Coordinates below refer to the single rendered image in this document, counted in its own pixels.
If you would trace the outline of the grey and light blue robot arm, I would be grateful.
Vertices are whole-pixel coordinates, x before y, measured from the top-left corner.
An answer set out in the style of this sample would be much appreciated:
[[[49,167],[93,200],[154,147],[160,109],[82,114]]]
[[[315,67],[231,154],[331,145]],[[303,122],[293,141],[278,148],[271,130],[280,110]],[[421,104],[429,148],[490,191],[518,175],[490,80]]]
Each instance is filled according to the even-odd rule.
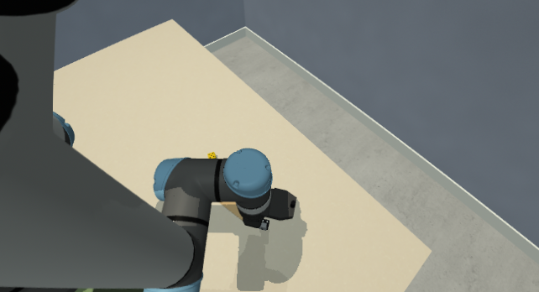
[[[212,202],[263,206],[270,162],[165,159],[159,212],[72,148],[53,112],[55,26],[77,1],[0,0],[0,292],[200,292]]]

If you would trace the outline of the tan square mat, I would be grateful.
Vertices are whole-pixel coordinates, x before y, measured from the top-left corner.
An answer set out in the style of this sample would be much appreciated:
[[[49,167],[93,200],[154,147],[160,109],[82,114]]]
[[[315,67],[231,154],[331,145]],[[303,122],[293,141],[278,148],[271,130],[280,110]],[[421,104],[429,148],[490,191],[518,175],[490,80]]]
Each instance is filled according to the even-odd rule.
[[[243,220],[243,217],[240,215],[235,202],[219,202],[219,203],[221,203],[223,206],[229,209],[235,216]]]

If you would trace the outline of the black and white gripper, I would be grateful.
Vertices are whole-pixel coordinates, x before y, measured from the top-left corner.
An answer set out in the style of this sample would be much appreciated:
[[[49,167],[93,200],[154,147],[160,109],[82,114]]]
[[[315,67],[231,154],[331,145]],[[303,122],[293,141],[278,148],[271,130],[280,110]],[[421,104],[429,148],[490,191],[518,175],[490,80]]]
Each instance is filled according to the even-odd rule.
[[[278,221],[293,218],[296,198],[287,190],[271,188],[268,201],[260,208],[248,210],[238,205],[237,208],[244,225],[266,231],[267,223],[262,222],[265,217]]]

